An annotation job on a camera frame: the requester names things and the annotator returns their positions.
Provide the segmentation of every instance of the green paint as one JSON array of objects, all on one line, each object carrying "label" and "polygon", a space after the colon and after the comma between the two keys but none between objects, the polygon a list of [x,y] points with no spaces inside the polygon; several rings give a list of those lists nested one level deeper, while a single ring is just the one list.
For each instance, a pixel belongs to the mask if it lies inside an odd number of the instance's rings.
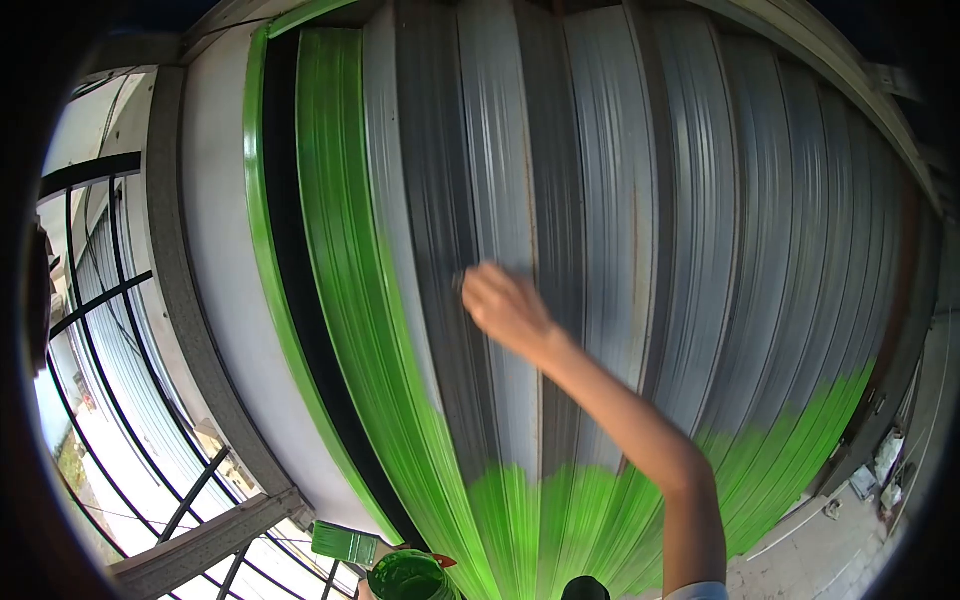
[{"label": "green paint", "polygon": [[295,9],[292,9],[280,15],[270,23],[267,37],[274,37],[284,34],[291,29],[306,23],[310,19],[317,18],[321,14],[334,11],[347,4],[353,4],[356,0],[311,0],[305,2]]},{"label": "green paint", "polygon": [[470,598],[499,598],[443,416],[423,390],[388,245],[374,230],[362,32],[300,34],[300,196],[317,291],[373,449],[434,552]]},{"label": "green paint", "polygon": [[267,28],[267,25],[263,25],[253,33],[247,60],[243,104],[247,215],[250,220],[253,254],[256,257],[260,283],[263,285],[263,293],[274,321],[276,336],[283,349],[287,366],[290,368],[290,374],[297,383],[300,397],[303,398],[303,403],[317,426],[327,451],[388,541],[393,544],[401,543],[400,534],[383,514],[333,427],[330,415],[326,412],[320,392],[317,390],[317,384],[307,366],[306,357],[300,345],[300,337],[294,327],[290,306],[283,291],[283,281],[276,263],[273,230],[270,227],[267,184],[263,168],[263,73],[267,58]]},{"label": "green paint", "polygon": [[[467,489],[429,402],[368,181],[361,32],[301,33],[297,91],[303,216],[314,277],[353,402],[397,495],[431,548],[458,562],[468,598],[557,600],[589,574],[612,597],[661,582],[662,501],[635,468],[565,466],[538,483],[490,465]],[[702,432],[731,554],[782,516],[836,443],[873,363],[824,382],[769,432]]]}]

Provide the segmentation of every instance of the metal bar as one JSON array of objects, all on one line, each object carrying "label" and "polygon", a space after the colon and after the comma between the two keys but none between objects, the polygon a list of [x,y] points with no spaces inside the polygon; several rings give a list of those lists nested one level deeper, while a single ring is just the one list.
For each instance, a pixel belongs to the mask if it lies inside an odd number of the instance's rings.
[{"label": "metal bar", "polygon": [[93,463],[97,466],[101,473],[104,474],[104,477],[107,479],[107,483],[113,488],[113,491],[116,492],[120,499],[123,500],[123,503],[127,505],[127,508],[136,516],[136,519],[143,523],[144,527],[150,530],[150,533],[155,536],[159,536],[160,533],[154,527],[154,524],[147,520],[139,511],[136,510],[136,507],[133,506],[133,503],[127,498],[127,495],[120,490],[120,486],[113,481],[113,477],[110,476],[107,469],[104,467],[104,464],[100,462],[100,458],[97,456],[97,453],[93,451],[93,446],[90,445],[90,442],[86,439],[86,434],[80,427],[80,423],[77,421],[76,415],[73,414],[73,411],[70,409],[70,404],[67,403],[66,394],[63,392],[63,386],[60,384],[60,376],[57,374],[57,368],[54,366],[54,361],[50,357],[50,353],[47,353],[47,369],[50,371],[50,375],[54,380],[54,386],[57,388],[57,394],[60,395],[60,401],[63,403],[63,410],[66,411],[66,415],[70,418],[70,422],[73,424],[74,431],[77,432],[77,436],[80,438],[81,444],[86,448],[86,452],[90,455],[90,458],[93,459]]},{"label": "metal bar", "polygon": [[154,276],[153,271],[145,271],[144,273],[141,273],[140,275],[132,279],[127,279],[126,281],[124,281],[123,283],[121,283],[120,285],[112,289],[106,290],[106,292],[104,292],[100,296],[87,302],[77,310],[73,311],[72,313],[64,317],[62,321],[59,321],[54,326],[50,327],[50,339],[52,340],[58,335],[60,335],[61,333],[63,333],[63,331],[67,327],[79,321],[81,317],[83,317],[84,315],[92,311],[94,308],[97,308],[98,306],[100,306],[105,302],[113,300],[114,298],[116,298],[117,296],[120,296],[121,294],[126,294],[128,290],[140,285],[141,283],[143,283],[148,279],[153,278],[153,276]]},{"label": "metal bar", "polygon": [[[81,296],[80,286],[77,283],[77,260],[73,252],[73,225],[71,223],[71,192],[72,189],[67,187],[66,190],[66,253],[67,253],[67,264],[69,266],[69,283],[70,287],[73,289],[74,299],[78,306],[83,309],[84,299]],[[170,480],[167,479],[166,475],[160,470],[156,465],[154,459],[147,452],[147,449],[143,446],[143,443],[140,442],[140,438],[133,431],[130,421],[127,419],[127,416],[124,414],[123,409],[120,407],[120,403],[117,401],[116,395],[113,393],[113,389],[110,387],[110,383],[107,379],[107,374],[104,372],[103,363],[100,362],[100,356],[97,354],[97,349],[93,344],[93,335],[90,333],[90,325],[86,321],[85,313],[80,317],[81,325],[83,326],[84,339],[90,350],[90,359],[93,361],[94,370],[97,372],[97,376],[104,384],[104,391],[107,392],[107,397],[110,402],[110,405],[113,407],[114,412],[117,415],[117,418],[120,419],[121,424],[123,424],[124,430],[127,432],[127,435],[130,436],[131,441],[136,446],[137,451],[147,462],[150,468],[153,470],[156,477],[163,483],[167,491],[172,494],[178,502],[183,501],[183,497],[177,492],[177,490],[171,485]],[[196,518],[198,522],[202,523],[203,520],[197,515],[192,509],[189,509],[190,515]]]},{"label": "metal bar", "polygon": [[356,0],[310,0],[310,2],[301,4],[295,9],[277,17],[276,20],[270,24],[270,32],[267,34],[267,37],[277,37],[325,12],[335,11],[354,2],[356,2]]},{"label": "metal bar", "polygon": [[333,566],[330,568],[330,576],[326,578],[326,588],[324,588],[324,595],[320,597],[320,600],[326,600],[330,595],[330,588],[333,587],[333,578],[337,575],[337,567],[340,566],[340,561],[334,561]]},{"label": "metal bar", "polygon": [[201,473],[200,477],[197,479],[197,482],[193,484],[193,488],[190,488],[190,492],[188,492],[180,502],[180,505],[177,507],[177,511],[174,512],[174,515],[170,518],[170,522],[167,523],[167,526],[163,529],[163,533],[160,534],[160,539],[156,542],[157,545],[168,541],[170,537],[174,535],[174,532],[177,530],[177,525],[179,525],[180,521],[183,520],[183,516],[186,515],[186,512],[190,509],[190,505],[193,504],[193,501],[197,499],[197,496],[200,494],[200,490],[206,486],[206,483],[210,480],[210,477],[213,477],[213,473],[216,472],[217,467],[224,462],[224,459],[227,458],[229,453],[230,447],[228,445],[220,448],[220,451],[217,452],[217,455],[213,457],[213,460],[210,461],[210,464],[207,465],[204,469],[204,472]]},{"label": "metal bar", "polygon": [[87,187],[106,181],[110,177],[126,177],[139,172],[139,152],[100,156],[93,160],[78,162],[54,171],[40,180],[40,196],[36,204],[41,205],[68,188]]},{"label": "metal bar", "polygon": [[153,600],[206,573],[302,505],[296,488],[272,498],[259,494],[181,536],[111,565],[108,571],[132,600]]},{"label": "metal bar", "polygon": [[164,64],[180,59],[180,34],[124,34],[108,36],[97,46],[87,63],[79,84],[149,73]]},{"label": "metal bar", "polygon": [[227,571],[227,577],[224,578],[224,582],[220,585],[220,591],[217,593],[217,600],[227,600],[227,594],[230,592],[230,586],[233,585],[233,580],[236,579],[237,571],[240,570],[240,565],[243,564],[246,560],[247,550],[250,550],[250,544],[248,543],[244,547],[240,548],[240,551],[237,552],[237,556],[233,559],[233,563],[230,565],[230,570]]},{"label": "metal bar", "polygon": [[[202,573],[202,574],[201,574],[201,577],[203,577],[204,579],[206,579],[208,582],[210,582],[211,584],[213,584],[213,585],[216,586],[217,588],[220,587],[220,582],[218,582],[217,580],[215,580],[215,579],[213,579],[212,577],[210,577],[207,573]],[[229,596],[233,596],[234,598],[236,598],[236,600],[244,600],[241,596],[236,595],[236,594],[233,593],[232,591],[228,591],[227,594],[228,594]]]},{"label": "metal bar", "polygon": [[293,484],[244,409],[221,362],[194,285],[180,198],[180,114],[185,69],[160,67],[150,106],[143,176],[156,281],[183,358],[237,459],[264,493]]},{"label": "metal bar", "polygon": [[265,533],[264,536],[267,538],[267,540],[272,541],[272,542],[274,543],[274,545],[275,545],[277,548],[279,548],[284,554],[286,554],[288,557],[290,557],[291,560],[295,561],[297,564],[299,564],[301,567],[303,567],[303,570],[305,570],[305,571],[307,571],[307,572],[309,572],[309,573],[312,573],[314,577],[316,577],[317,579],[320,579],[321,581],[324,580],[324,577],[323,577],[320,573],[318,573],[317,571],[315,571],[315,570],[313,570],[312,568],[310,568],[310,565],[309,565],[309,564],[307,564],[307,563],[305,563],[304,561],[300,560],[300,558],[299,558],[297,555],[295,555],[293,552],[290,551],[290,548],[286,547],[285,545],[283,545],[282,543],[280,543],[279,540],[277,540],[276,538],[274,538],[273,536],[271,536],[271,535],[270,535],[270,532]]},{"label": "metal bar", "polygon": [[186,48],[186,52],[183,53],[180,64],[187,65],[193,62],[228,28],[248,20],[254,12],[264,8],[270,2],[271,0],[220,0],[183,34],[183,47]]},{"label": "metal bar", "polygon": [[90,514],[90,511],[86,509],[86,506],[84,506],[83,502],[80,501],[80,498],[78,498],[77,495],[73,492],[73,488],[71,488],[70,484],[66,482],[66,479],[63,477],[63,473],[61,473],[59,469],[57,469],[57,473],[60,475],[60,480],[63,482],[63,486],[66,488],[67,493],[70,494],[70,498],[73,500],[73,503],[76,504],[77,508],[80,509],[80,512],[83,513],[84,516],[86,516],[86,520],[90,521],[90,524],[93,525],[93,528],[97,530],[97,533],[99,533],[103,537],[103,539],[106,540],[107,543],[110,544],[110,546],[117,551],[117,554],[119,554],[120,556],[126,559],[127,553],[123,551],[123,548],[117,545],[117,542],[114,541],[113,538],[107,535],[107,532],[104,531],[104,528],[100,526],[100,523],[98,523],[97,520],[93,518],[93,515]]},{"label": "metal bar", "polygon": [[[247,559],[244,559],[243,562],[244,562],[244,564],[245,564],[246,566],[250,567],[250,568],[253,570],[254,573],[256,573],[256,574],[259,575],[260,577],[266,579],[267,581],[269,581],[270,583],[274,584],[275,586],[277,586],[278,588],[282,589],[283,591],[287,592],[288,594],[290,594],[290,595],[293,596],[294,598],[297,598],[297,600],[306,600],[306,598],[304,598],[303,596],[299,595],[298,593],[296,593],[296,592],[294,592],[293,590],[289,589],[288,587],[284,586],[281,582],[277,581],[276,579],[274,579],[274,578],[271,577],[270,575],[267,575],[266,573],[264,573],[262,570],[260,570],[260,567],[258,567],[257,565],[251,563],[251,562],[248,561]],[[317,573],[314,573],[314,574],[317,575],[317,576],[320,578],[321,581],[324,579],[323,577],[320,577],[319,574],[317,574]]]},{"label": "metal bar", "polygon": [[863,65],[868,75],[872,75],[880,89],[894,96],[901,96],[914,102],[923,102],[924,98],[914,84],[910,74],[898,66],[868,62]]},{"label": "metal bar", "polygon": [[[116,265],[117,271],[117,280],[123,282],[126,279],[123,268],[123,257],[120,252],[120,238],[119,238],[119,227],[117,223],[120,220],[120,211],[117,205],[117,195],[116,189],[114,188],[114,179],[110,178],[109,181],[109,210],[110,210],[110,238],[113,243],[113,262]],[[199,448],[197,441],[187,433],[186,427],[183,424],[183,417],[174,407],[173,401],[166,394],[166,391],[163,388],[163,384],[160,383],[160,378],[156,374],[156,369],[154,368],[153,362],[149,358],[149,353],[147,352],[146,344],[143,343],[143,336],[140,333],[140,326],[136,322],[136,317],[133,314],[133,304],[130,300],[130,295],[124,292],[123,294],[124,307],[127,310],[127,319],[130,321],[130,327],[133,333],[133,338],[136,341],[136,347],[140,352],[140,357],[143,359],[143,364],[147,368],[147,373],[150,375],[151,381],[154,383],[154,388],[156,389],[157,395],[160,397],[160,401],[163,402],[163,406],[167,409],[167,413],[170,415],[170,418],[173,420],[174,424],[177,426],[180,434],[183,436],[183,439],[186,441],[187,445],[190,446],[190,449],[193,450],[194,455],[197,457],[197,460],[200,461],[201,465],[208,465],[209,460],[206,455]],[[221,488],[231,499],[232,494],[228,491],[226,486],[218,480],[218,483],[221,484]]]}]

